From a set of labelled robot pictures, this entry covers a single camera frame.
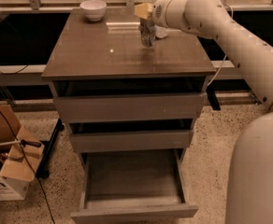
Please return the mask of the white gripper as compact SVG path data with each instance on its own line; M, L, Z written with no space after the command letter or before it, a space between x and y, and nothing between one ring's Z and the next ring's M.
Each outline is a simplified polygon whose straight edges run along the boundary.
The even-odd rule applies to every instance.
M135 6L135 15L165 28L180 29L187 0L157 0L154 4L142 3Z

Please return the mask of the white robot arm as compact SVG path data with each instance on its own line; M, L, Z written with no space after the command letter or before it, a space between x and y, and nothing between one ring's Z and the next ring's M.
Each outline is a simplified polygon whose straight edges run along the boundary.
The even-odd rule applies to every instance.
M268 113L237 139L225 224L273 224L273 47L238 24L221 0L157 0L134 13L154 25L214 40Z

